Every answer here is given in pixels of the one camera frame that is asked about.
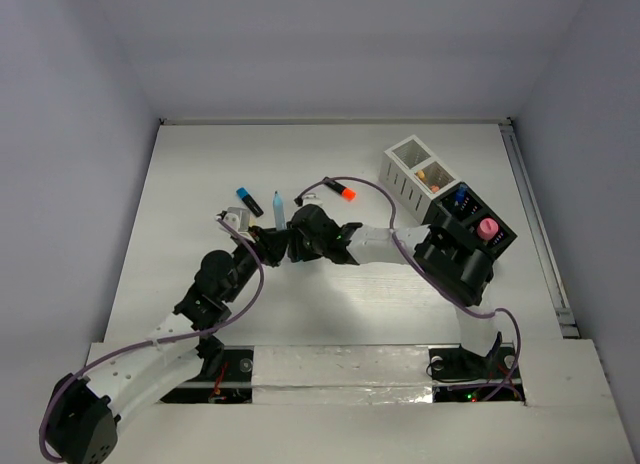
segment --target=marker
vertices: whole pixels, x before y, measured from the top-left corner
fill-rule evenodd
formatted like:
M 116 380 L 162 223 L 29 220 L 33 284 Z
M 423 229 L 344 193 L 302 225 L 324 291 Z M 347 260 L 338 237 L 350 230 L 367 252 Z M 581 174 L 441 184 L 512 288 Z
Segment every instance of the marker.
M 258 205 L 258 203 L 253 200 L 253 197 L 251 197 L 251 195 L 247 192 L 247 190 L 244 187 L 241 187 L 240 189 L 238 189 L 236 191 L 236 194 L 240 199 L 242 199 L 242 202 L 244 202 L 245 206 L 249 208 L 249 210 L 253 213 L 254 216 L 260 217 L 262 214 L 264 214 L 264 211 L 260 209 L 260 206 Z
M 338 184 L 336 181 L 331 180 L 328 177 L 325 177 L 324 185 L 327 186 L 332 191 L 340 194 L 347 201 L 353 201 L 356 197 L 355 191 L 352 191 L 348 187 L 344 187 L 342 184 Z
M 460 204 L 462 204 L 462 202 L 464 201 L 464 196 L 467 193 L 467 189 L 469 188 L 466 184 L 460 184 L 460 187 L 456 191 L 455 202 L 453 204 L 454 207 L 458 207 Z
M 278 191 L 273 196 L 273 215 L 276 218 L 276 229 L 284 231 L 287 228 L 287 222 L 284 218 L 284 203 Z

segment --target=white wall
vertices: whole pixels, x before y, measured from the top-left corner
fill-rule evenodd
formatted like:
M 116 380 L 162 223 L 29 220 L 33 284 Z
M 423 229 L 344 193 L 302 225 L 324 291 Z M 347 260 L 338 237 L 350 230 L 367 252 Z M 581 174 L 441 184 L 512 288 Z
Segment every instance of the white wall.
M 163 117 L 504 117 L 582 0 L 100 0 Z
M 102 337 L 157 119 L 96 0 L 0 0 L 1 461 Z
M 571 307 L 640 458 L 640 0 L 586 0 L 516 120 Z

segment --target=white table surface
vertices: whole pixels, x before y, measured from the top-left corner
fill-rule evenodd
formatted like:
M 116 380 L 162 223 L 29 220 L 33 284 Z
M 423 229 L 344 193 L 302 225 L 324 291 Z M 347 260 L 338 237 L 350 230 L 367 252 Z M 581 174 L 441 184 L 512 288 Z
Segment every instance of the white table surface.
M 561 339 L 524 209 L 497 125 L 162 126 L 127 251 L 105 341 L 143 337 L 184 296 L 202 257 L 231 251 L 216 213 L 242 205 L 244 186 L 273 225 L 277 189 L 287 217 L 293 197 L 325 175 L 377 181 L 382 151 L 417 134 L 518 234 L 495 265 L 485 292 L 494 307 L 511 309 L 523 339 Z M 318 189 L 339 224 L 388 224 L 389 207 L 376 191 L 352 186 L 349 203 Z M 402 208 L 397 226 L 417 223 Z M 262 297 L 246 316 L 218 333 L 227 345 L 427 344 L 459 342 L 452 306 L 408 266 L 337 266 L 328 261 L 267 269 Z M 254 277 L 230 307 L 249 299 Z M 500 327 L 512 334 L 505 319 Z
M 485 299 L 511 309 L 522 328 L 527 406 L 362 405 L 344 393 L 332 398 L 341 404 L 314 405 L 326 394 L 319 401 L 314 389 L 320 388 L 309 387 L 305 379 L 323 376 L 320 384 L 335 384 L 336 376 L 324 372 L 327 362 L 303 359 L 301 366 L 291 366 L 283 356 L 313 349 L 265 348 L 256 356 L 271 356 L 269 364 L 256 362 L 257 369 L 265 382 L 277 377 L 279 383 L 268 395 L 249 405 L 154 405 L 120 436 L 109 462 L 633 463 L 593 344 L 562 340 L 495 125 L 161 127 L 105 343 L 93 345 L 90 357 L 143 337 L 183 297 L 204 254 L 233 249 L 214 216 L 238 205 L 237 187 L 246 187 L 264 208 L 258 224 L 270 226 L 275 189 L 286 199 L 290 217 L 297 192 L 327 174 L 376 180 L 382 150 L 411 134 L 434 149 L 519 235 L 498 260 Z M 385 200 L 353 187 L 358 197 L 352 203 L 327 189 L 318 191 L 329 215 L 338 223 L 385 226 Z M 416 224 L 402 209 L 397 223 Z M 256 282 L 233 310 L 247 302 Z M 501 321 L 501 329 L 507 339 L 512 336 L 507 321 Z M 321 261 L 267 269 L 262 298 L 218 337 L 227 345 L 265 346 L 459 341 L 451 306 L 408 266 Z M 354 351 L 351 359 L 363 352 Z M 354 361 L 350 374 L 354 392 L 362 387 L 359 366 Z M 413 379 L 424 363 L 406 359 L 405 366 Z M 380 383 L 389 379 L 386 366 L 367 369 L 366 379 L 375 369 Z M 300 382 L 306 390 L 294 392 Z M 403 391 L 394 391 L 397 383 L 389 385 L 392 392 Z

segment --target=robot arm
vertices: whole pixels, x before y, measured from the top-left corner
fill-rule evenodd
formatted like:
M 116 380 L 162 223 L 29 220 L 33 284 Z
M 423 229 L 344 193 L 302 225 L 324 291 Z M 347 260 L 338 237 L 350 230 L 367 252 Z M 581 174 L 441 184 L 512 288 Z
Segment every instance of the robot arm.
M 336 264 L 407 263 L 389 229 L 361 223 L 340 227 L 312 204 L 298 210 L 286 230 L 252 227 L 249 232 L 251 246 L 270 267 L 278 266 L 285 253 L 293 262 L 324 257 Z M 441 293 L 454 296 L 467 307 L 480 304 L 493 277 L 493 259 L 458 222 L 445 219 L 395 233 Z M 203 331 L 226 321 L 231 315 L 226 304 L 235 300 L 257 269 L 243 245 L 232 254 L 221 250 L 207 254 L 183 300 L 149 334 L 147 339 L 155 345 L 114 358 L 63 393 L 47 422 L 49 445 L 70 464 L 100 464 L 113 450 L 118 434 L 142 409 L 198 374 L 214 376 L 224 346 L 213 335 L 162 345 L 157 345 L 157 340 Z M 485 356 L 499 345 L 500 334 L 491 319 L 471 320 L 460 311 L 458 318 L 462 345 L 467 350 Z M 58 383 L 54 394 L 69 377 Z

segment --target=purple cable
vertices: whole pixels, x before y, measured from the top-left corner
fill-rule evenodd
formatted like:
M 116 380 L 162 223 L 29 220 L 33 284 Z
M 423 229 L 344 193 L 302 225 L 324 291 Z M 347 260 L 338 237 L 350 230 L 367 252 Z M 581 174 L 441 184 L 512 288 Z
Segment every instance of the purple cable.
M 517 346 L 516 346 L 516 349 L 515 349 L 515 355 L 514 355 L 513 364 L 511 366 L 511 369 L 509 369 L 509 372 L 504 377 L 502 382 L 497 383 L 497 384 L 487 383 L 487 384 L 483 384 L 481 386 L 478 386 L 478 388 L 482 389 L 484 387 L 493 387 L 495 385 L 496 388 L 493 391 L 491 391 L 484 399 L 482 399 L 483 401 L 488 401 L 493 396 L 495 396 L 498 392 L 500 392 L 500 389 L 504 388 L 505 386 L 508 386 L 509 385 L 509 379 L 511 379 L 511 376 L 513 375 L 514 371 L 516 370 L 516 367 L 518 367 L 518 360 L 520 359 L 520 348 L 522 347 L 521 336 L 520 336 L 520 327 L 518 326 L 516 318 L 511 313 L 511 311 L 509 311 L 509 309 L 505 309 L 504 307 L 498 307 L 494 311 L 491 311 L 488 314 L 479 314 L 477 312 L 474 312 L 471 309 L 465 307 L 464 304 L 462 304 L 461 302 L 458 302 L 454 296 L 450 295 L 445 289 L 442 289 L 433 279 L 431 279 L 427 274 L 425 274 L 425 272 L 418 265 L 418 263 L 415 261 L 413 256 L 411 256 L 411 254 L 409 254 L 407 252 L 407 250 L 404 248 L 404 246 L 402 245 L 402 242 L 400 242 L 400 239 L 398 239 L 398 236 L 396 236 L 396 233 L 394 232 L 394 230 L 395 230 L 394 229 L 394 224 L 395 224 L 395 220 L 396 220 L 396 203 L 394 202 L 394 200 L 391 197 L 391 195 L 383 187 L 381 187 L 381 186 L 379 186 L 377 184 L 374 184 L 371 181 L 367 181 L 366 179 L 361 179 L 359 177 L 349 177 L 349 176 L 330 177 L 330 178 L 323 179 L 322 181 L 316 182 L 315 184 L 307 187 L 304 191 L 302 191 L 298 195 L 298 198 L 302 198 L 302 196 L 305 195 L 307 192 L 309 192 L 311 189 L 315 189 L 316 187 L 321 186 L 325 182 L 329 182 L 329 181 L 354 181 L 354 182 L 359 182 L 359 183 L 365 184 L 365 185 L 367 185 L 369 187 L 373 187 L 374 189 L 380 191 L 384 195 L 384 197 L 387 198 L 387 201 L 389 201 L 389 204 L 391 205 L 391 217 L 389 219 L 389 229 L 392 231 L 391 232 L 391 238 L 393 239 L 394 244 L 398 248 L 398 251 L 400 251 L 400 254 L 402 254 L 402 257 L 404 257 L 404 259 L 413 268 L 413 270 L 416 271 L 418 273 L 418 275 L 420 277 L 422 277 L 422 279 L 427 281 L 427 283 L 430 284 L 434 289 L 436 289 L 440 293 L 440 295 L 442 297 L 444 297 L 447 301 L 449 301 L 451 304 L 456 306 L 458 309 L 460 309 L 465 314 L 467 314 L 467 315 L 469 315 L 471 317 L 475 317 L 476 319 L 491 319 L 491 318 L 495 317 L 495 315 L 497 313 L 499 313 L 499 312 L 501 312 L 503 314 L 506 314 L 507 317 L 509 317 L 509 319 L 511 319 L 511 322 L 513 323 L 513 327 L 514 327 L 515 332 L 516 332 L 516 342 L 517 342 Z
M 247 248 L 247 250 L 249 251 L 249 254 L 251 254 L 251 257 L 253 257 L 253 259 L 258 264 L 258 272 L 260 273 L 260 281 L 258 283 L 258 288 L 256 289 L 256 292 L 253 295 L 253 297 L 251 298 L 251 300 L 249 301 L 249 303 L 246 306 L 244 306 L 244 308 L 238 314 L 236 314 L 235 316 L 232 316 L 229 319 L 227 319 L 226 321 L 221 322 L 220 324 L 216 324 L 215 326 L 213 326 L 213 327 L 211 327 L 209 329 L 204 329 L 202 331 L 189 332 L 189 333 L 186 333 L 186 334 L 178 334 L 176 336 L 171 336 L 171 337 L 162 337 L 162 338 L 157 340 L 158 344 L 167 344 L 167 343 L 170 343 L 170 342 L 182 341 L 184 339 L 191 339 L 192 337 L 204 337 L 204 336 L 208 336 L 210 334 L 213 334 L 214 332 L 219 331 L 223 327 L 227 327 L 228 325 L 233 324 L 238 319 L 240 319 L 242 316 L 244 316 L 249 311 L 249 309 L 251 309 L 253 304 L 255 304 L 255 302 L 258 300 L 258 297 L 260 296 L 260 293 L 262 292 L 262 287 L 264 286 L 264 268 L 262 267 L 262 263 L 260 262 L 260 258 L 258 257 L 258 254 L 256 254 L 256 252 L 253 250 L 253 248 L 251 247 L 251 244 L 249 244 L 249 242 L 244 237 L 242 237 L 240 234 L 238 234 L 238 232 L 236 232 L 235 229 L 230 227 L 222 219 L 218 219 L 218 222 L 233 237 L 238 239 L 240 241 L 240 243 L 244 247 Z M 50 461 L 50 462 L 64 462 L 62 460 L 62 458 L 60 458 L 58 456 L 54 456 L 53 454 L 51 454 L 49 452 L 49 450 L 47 449 L 45 437 L 46 437 L 46 431 L 47 431 L 47 422 L 49 422 L 49 418 L 51 417 L 51 413 L 53 412 L 54 407 L 56 406 L 56 404 L 58 403 L 58 401 L 60 400 L 60 398 L 62 397 L 64 392 L 67 389 L 69 389 L 69 386 L 71 386 L 71 384 L 73 384 L 77 379 L 81 378 L 84 374 L 89 372 L 91 369 L 99 366 L 100 364 L 102 364 L 105 361 L 108 361 L 108 360 L 110 360 L 110 359 L 112 359 L 112 358 L 114 358 L 116 356 L 124 354 L 125 352 L 135 351 L 137 349 L 142 349 L 144 347 L 149 347 L 149 346 L 151 346 L 153 344 L 154 343 L 152 341 L 142 341 L 142 342 L 138 342 L 136 344 L 131 344 L 129 346 L 123 347 L 121 349 L 117 349 L 117 350 L 115 350 L 113 352 L 110 352 L 109 354 L 106 354 L 106 355 L 100 357 L 99 359 L 96 359 L 95 361 L 90 362 L 89 364 L 84 366 L 82 369 L 80 369 L 78 372 L 76 372 L 73 376 L 71 376 L 69 379 L 67 379 L 62 384 L 62 386 L 60 386 L 60 389 L 58 389 L 58 392 L 56 392 L 54 394 L 54 396 L 51 398 L 51 401 L 49 401 L 49 404 L 47 405 L 47 409 L 44 412 L 44 416 L 42 418 L 42 423 L 40 424 L 40 429 L 38 431 L 38 437 L 39 437 L 38 440 L 39 440 L 39 444 L 40 444 L 40 453 L 42 454 L 42 456 L 47 461 Z

